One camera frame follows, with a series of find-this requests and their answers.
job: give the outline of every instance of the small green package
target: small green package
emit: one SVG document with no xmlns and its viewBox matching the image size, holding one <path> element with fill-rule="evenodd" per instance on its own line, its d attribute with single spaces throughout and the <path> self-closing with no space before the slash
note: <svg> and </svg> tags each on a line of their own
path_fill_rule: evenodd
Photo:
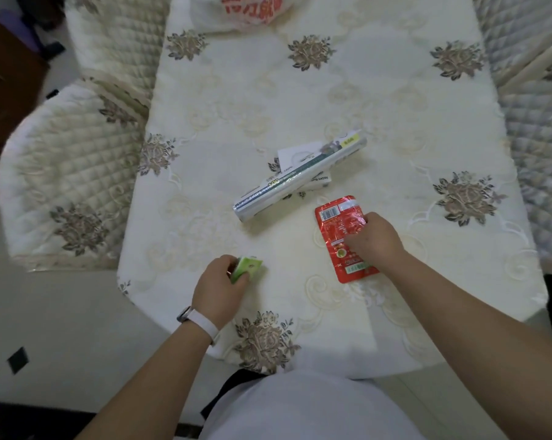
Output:
<svg viewBox="0 0 552 440">
<path fill-rule="evenodd" d="M 262 262 L 264 261 L 257 259 L 255 256 L 242 256 L 237 259 L 237 265 L 233 273 L 231 273 L 231 284 L 235 284 L 239 277 L 245 272 L 249 273 L 250 279 L 252 279 L 262 265 Z"/>
</svg>

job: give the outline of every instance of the watch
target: watch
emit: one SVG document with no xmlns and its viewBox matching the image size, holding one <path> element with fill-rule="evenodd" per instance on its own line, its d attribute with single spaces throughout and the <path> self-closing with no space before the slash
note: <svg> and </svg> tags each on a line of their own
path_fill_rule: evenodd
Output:
<svg viewBox="0 0 552 440">
<path fill-rule="evenodd" d="M 184 323 L 184 321 L 190 320 L 198 325 L 211 337 L 211 346 L 214 346 L 219 339 L 219 329 L 217 329 L 217 327 L 211 322 L 211 320 L 209 320 L 199 311 L 196 311 L 192 306 L 188 306 L 186 309 L 184 309 L 176 319 L 180 323 Z"/>
</svg>

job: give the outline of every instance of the red snack packet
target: red snack packet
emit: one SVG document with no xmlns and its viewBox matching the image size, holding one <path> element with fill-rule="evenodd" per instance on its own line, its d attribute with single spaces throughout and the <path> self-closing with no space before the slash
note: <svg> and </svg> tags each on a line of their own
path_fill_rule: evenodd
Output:
<svg viewBox="0 0 552 440">
<path fill-rule="evenodd" d="M 377 268 L 368 266 L 343 241 L 345 235 L 357 233 L 366 225 L 361 208 L 353 196 L 344 196 L 315 208 L 315 216 L 340 283 L 379 273 Z"/>
</svg>

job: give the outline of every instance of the white shirt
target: white shirt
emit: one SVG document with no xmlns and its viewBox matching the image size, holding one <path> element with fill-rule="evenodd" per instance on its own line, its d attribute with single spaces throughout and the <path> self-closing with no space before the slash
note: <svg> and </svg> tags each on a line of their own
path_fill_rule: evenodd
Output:
<svg viewBox="0 0 552 440">
<path fill-rule="evenodd" d="M 416 439 L 412 421 L 370 382 L 295 370 L 239 385 L 216 404 L 201 440 Z"/>
</svg>

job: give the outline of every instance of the white watch strap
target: white watch strap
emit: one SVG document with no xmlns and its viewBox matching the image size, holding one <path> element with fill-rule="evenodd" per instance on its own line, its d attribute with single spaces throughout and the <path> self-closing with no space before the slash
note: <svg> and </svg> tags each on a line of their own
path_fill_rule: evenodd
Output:
<svg viewBox="0 0 552 440">
<path fill-rule="evenodd" d="M 219 329 L 209 320 L 207 317 L 205 317 L 202 313 L 196 311 L 195 309 L 192 309 L 187 319 L 191 320 L 196 325 L 200 326 L 206 333 L 209 334 L 211 337 L 211 345 L 215 345 L 215 341 L 217 340 L 217 335 L 219 334 Z"/>
</svg>

